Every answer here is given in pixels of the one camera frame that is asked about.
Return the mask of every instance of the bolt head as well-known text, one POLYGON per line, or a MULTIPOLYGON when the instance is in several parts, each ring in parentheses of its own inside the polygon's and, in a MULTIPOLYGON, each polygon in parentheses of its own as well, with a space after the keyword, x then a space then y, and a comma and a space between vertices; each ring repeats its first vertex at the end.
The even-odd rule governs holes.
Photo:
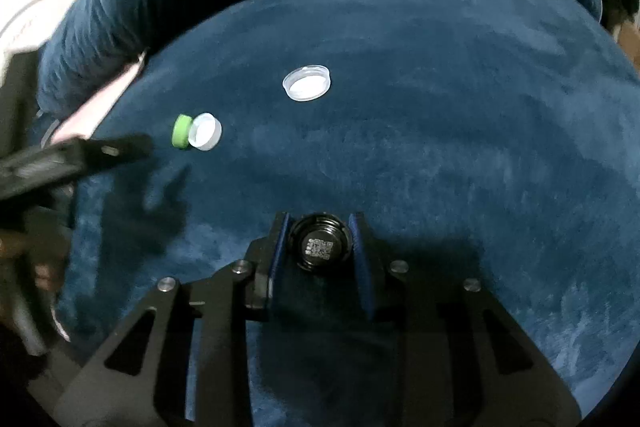
POLYGON ((240 259, 239 261, 236 261, 234 263, 231 271, 236 275, 243 275, 250 272, 252 268, 253 266, 249 261, 247 261, 246 259, 240 259))
POLYGON ((389 270, 391 271, 391 273, 403 275, 409 271, 409 263, 407 263, 407 261, 403 261, 402 259, 396 259, 395 261, 391 261, 389 270))
POLYGON ((465 281, 462 283, 462 287, 468 291, 468 292, 473 292, 473 293, 478 293, 481 289, 482 289, 482 285, 480 284, 480 281, 478 279, 465 279, 465 281))
POLYGON ((163 277, 158 281, 158 289, 161 292, 170 292, 175 288, 175 279, 173 277, 163 277))

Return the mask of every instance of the qr code label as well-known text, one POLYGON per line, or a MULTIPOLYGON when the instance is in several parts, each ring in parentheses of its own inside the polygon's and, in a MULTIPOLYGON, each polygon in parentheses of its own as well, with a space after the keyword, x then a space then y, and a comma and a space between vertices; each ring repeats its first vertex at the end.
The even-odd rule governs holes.
POLYGON ((305 254, 309 257, 319 257, 328 261, 331 259, 331 251, 334 244, 331 241, 323 241, 322 239, 309 239, 306 243, 305 254))

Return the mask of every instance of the black metal bracket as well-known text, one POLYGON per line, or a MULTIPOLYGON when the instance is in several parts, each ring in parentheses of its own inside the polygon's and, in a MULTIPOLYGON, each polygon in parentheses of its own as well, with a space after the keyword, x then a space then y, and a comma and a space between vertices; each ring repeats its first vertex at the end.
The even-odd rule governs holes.
MULTIPOLYGON (((79 373, 55 410, 62 427, 183 426, 193 317, 202 318, 196 426, 250 427, 245 320, 270 316, 287 254, 289 214, 244 259, 180 285, 162 279, 79 373), (140 331, 140 324, 147 327, 140 331), (130 347, 132 335, 142 349, 130 347), (139 352, 140 361, 118 359, 139 352)), ((397 392, 389 426, 574 427, 580 412, 546 358, 476 280, 451 282, 393 259, 362 214, 349 220, 364 311, 398 325, 397 392)))

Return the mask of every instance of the black cap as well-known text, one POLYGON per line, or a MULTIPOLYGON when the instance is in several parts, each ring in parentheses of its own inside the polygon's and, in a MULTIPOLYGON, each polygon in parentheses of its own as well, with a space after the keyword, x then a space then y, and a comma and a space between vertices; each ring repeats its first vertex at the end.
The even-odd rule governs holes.
POLYGON ((331 214, 311 214, 297 221, 289 234, 289 248, 298 264, 314 273, 326 273, 351 254, 351 232, 331 214))

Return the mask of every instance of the plastic lid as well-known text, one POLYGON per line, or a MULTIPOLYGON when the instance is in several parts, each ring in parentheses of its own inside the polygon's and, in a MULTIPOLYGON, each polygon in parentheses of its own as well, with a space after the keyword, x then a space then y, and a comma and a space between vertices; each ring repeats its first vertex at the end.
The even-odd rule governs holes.
POLYGON ((289 233, 289 248, 298 254, 298 265, 314 273, 337 267, 351 255, 352 246, 348 227, 330 214, 305 216, 289 233))
POLYGON ((196 149, 208 151, 213 149, 222 136, 222 125, 218 119, 204 112, 193 119, 189 130, 189 143, 196 149))
POLYGON ((174 131, 171 135, 171 145, 178 149, 187 149, 189 146, 189 130, 193 118, 186 114, 178 115, 174 123, 174 131))
POLYGON ((282 87, 291 100, 308 102, 324 95, 331 86, 329 70, 324 66, 305 66, 291 71, 282 81, 282 87))

